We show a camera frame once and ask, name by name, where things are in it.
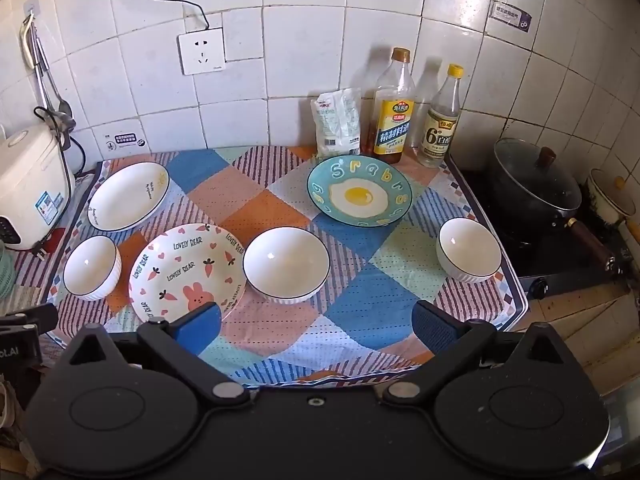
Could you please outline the white bunny carrot plate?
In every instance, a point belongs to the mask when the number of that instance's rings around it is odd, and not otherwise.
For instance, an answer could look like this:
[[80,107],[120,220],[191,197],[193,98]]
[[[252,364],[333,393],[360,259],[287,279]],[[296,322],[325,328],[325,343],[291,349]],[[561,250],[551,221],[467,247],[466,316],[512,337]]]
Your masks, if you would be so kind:
[[214,302],[227,315],[242,299],[244,247],[236,237],[207,223],[189,223],[160,234],[132,266],[128,292],[138,318],[174,322]]

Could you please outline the small white bowl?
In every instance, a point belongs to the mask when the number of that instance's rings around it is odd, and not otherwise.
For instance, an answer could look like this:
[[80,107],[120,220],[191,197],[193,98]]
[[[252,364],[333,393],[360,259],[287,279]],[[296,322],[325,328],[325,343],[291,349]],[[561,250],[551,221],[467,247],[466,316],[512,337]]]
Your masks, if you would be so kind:
[[440,266],[454,280],[475,284],[487,281],[501,266],[498,240],[480,223],[453,218],[439,230],[436,255]]
[[73,296],[87,301],[106,298],[122,273],[122,257],[106,236],[93,236],[70,254],[63,272],[63,283]]

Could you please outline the large white bowl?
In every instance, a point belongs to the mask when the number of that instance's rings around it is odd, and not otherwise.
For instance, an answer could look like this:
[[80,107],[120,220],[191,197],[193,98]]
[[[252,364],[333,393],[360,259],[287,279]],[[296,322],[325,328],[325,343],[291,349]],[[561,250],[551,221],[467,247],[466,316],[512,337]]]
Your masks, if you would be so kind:
[[275,304],[300,304],[326,284],[329,249],[314,233],[281,226],[259,234],[247,246],[243,271],[248,284]]

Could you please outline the white plate with sun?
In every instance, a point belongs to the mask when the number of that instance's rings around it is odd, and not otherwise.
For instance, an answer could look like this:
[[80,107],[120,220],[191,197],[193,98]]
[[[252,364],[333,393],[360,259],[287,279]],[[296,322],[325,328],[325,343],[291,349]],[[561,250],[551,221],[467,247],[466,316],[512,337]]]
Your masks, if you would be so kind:
[[88,220],[102,232],[126,231],[149,219],[170,187],[166,168],[137,162],[108,177],[89,200]]

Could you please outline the teal fried egg plate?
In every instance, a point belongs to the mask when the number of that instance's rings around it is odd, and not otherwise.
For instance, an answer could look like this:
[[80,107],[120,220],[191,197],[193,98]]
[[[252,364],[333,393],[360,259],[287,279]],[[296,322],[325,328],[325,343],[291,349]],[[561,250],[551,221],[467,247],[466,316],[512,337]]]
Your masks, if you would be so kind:
[[331,219],[358,228],[380,228],[410,209],[412,186],[396,168],[363,155],[331,157],[307,178],[311,201]]

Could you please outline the green plastic colander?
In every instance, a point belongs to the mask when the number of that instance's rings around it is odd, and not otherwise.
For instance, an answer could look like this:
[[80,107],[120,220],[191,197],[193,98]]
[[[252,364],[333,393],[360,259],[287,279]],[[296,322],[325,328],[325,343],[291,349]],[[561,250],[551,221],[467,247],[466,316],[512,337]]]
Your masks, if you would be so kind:
[[0,299],[11,293],[15,283],[14,261],[6,245],[0,243]]

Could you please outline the black gas stove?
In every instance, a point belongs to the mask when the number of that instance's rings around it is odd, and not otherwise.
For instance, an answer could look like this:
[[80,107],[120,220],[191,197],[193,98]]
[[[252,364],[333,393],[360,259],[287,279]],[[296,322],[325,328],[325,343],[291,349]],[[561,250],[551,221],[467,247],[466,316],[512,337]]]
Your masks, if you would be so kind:
[[614,256],[610,266],[561,220],[537,216],[498,195],[489,168],[461,170],[453,160],[448,164],[478,221],[496,233],[527,298],[544,299],[608,283],[628,285],[634,279],[634,259],[620,232],[607,226],[588,203],[580,206],[576,217]]

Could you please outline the patchwork tablecloth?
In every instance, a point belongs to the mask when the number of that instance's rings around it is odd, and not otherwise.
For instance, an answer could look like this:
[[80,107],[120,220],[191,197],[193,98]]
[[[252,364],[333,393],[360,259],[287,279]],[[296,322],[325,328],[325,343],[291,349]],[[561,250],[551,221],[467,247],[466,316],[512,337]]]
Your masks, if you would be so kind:
[[321,212],[307,192],[314,169],[308,148],[220,148],[159,154],[169,191],[154,216],[116,233],[122,274],[142,250],[176,226],[220,226],[248,245],[260,233],[295,226],[329,249],[326,284],[300,304],[275,304],[247,289],[221,315],[217,338],[198,356],[250,386],[346,386],[412,370],[434,353],[413,333],[411,312],[426,300],[458,320],[480,318],[507,328],[527,301],[511,263],[487,281],[461,283],[439,265],[439,229],[453,218],[476,220],[449,165],[436,169],[405,157],[399,170],[412,186],[399,221],[365,229]]

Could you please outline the black wok with glass lid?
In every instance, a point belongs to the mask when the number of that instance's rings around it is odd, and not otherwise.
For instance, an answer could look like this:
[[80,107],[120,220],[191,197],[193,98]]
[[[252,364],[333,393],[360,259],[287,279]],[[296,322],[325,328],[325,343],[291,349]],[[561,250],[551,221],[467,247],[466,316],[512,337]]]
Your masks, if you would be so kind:
[[492,148],[489,159],[492,187],[514,218],[541,231],[565,230],[584,246],[603,271],[612,271],[614,252],[605,247],[577,217],[582,191],[570,172],[556,160],[548,146],[504,138]]

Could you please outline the white rice cooker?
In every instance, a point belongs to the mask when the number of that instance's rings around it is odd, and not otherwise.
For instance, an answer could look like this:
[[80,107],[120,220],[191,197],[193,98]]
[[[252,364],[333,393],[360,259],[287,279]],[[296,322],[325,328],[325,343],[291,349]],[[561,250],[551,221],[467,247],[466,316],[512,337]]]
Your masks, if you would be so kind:
[[31,250],[61,218],[74,192],[74,175],[45,124],[1,142],[0,170],[2,243],[13,250]]

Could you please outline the white vinegar bottle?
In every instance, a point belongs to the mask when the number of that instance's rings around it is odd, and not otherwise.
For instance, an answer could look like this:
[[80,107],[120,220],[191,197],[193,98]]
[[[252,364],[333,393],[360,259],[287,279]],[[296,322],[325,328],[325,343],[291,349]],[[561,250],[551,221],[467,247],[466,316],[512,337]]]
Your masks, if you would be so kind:
[[445,82],[431,100],[418,149],[419,162],[424,166],[437,167],[450,148],[461,113],[459,90],[463,75],[462,66],[450,64]]

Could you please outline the white enamel pot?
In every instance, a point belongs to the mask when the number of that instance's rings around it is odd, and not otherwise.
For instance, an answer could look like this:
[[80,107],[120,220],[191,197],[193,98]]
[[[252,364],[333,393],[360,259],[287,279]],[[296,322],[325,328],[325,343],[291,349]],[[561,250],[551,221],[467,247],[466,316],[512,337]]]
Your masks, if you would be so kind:
[[608,226],[623,223],[632,238],[639,241],[639,226],[632,221],[637,212],[636,204],[625,190],[621,176],[611,177],[599,168],[589,171],[587,178],[591,207]]

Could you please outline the white salt bag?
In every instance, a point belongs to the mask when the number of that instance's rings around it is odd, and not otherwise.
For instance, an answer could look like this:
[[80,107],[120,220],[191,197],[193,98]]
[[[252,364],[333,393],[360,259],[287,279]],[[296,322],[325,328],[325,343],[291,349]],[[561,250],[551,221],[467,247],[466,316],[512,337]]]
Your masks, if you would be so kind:
[[361,91],[347,88],[320,94],[310,102],[321,159],[360,153]]

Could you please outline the white wall label sticker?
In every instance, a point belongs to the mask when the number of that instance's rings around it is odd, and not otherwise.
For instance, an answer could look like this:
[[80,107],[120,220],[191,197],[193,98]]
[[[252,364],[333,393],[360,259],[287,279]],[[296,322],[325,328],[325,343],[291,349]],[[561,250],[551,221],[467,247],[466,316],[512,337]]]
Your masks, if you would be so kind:
[[109,158],[140,155],[148,151],[145,138],[132,131],[106,134],[104,140]]

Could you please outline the white wall socket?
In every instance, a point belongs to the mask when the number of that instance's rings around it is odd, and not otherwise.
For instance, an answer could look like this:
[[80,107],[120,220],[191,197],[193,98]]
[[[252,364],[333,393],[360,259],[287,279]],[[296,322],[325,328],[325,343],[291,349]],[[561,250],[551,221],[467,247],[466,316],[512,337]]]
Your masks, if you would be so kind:
[[182,71],[186,76],[220,72],[226,68],[221,28],[179,35],[178,47]]

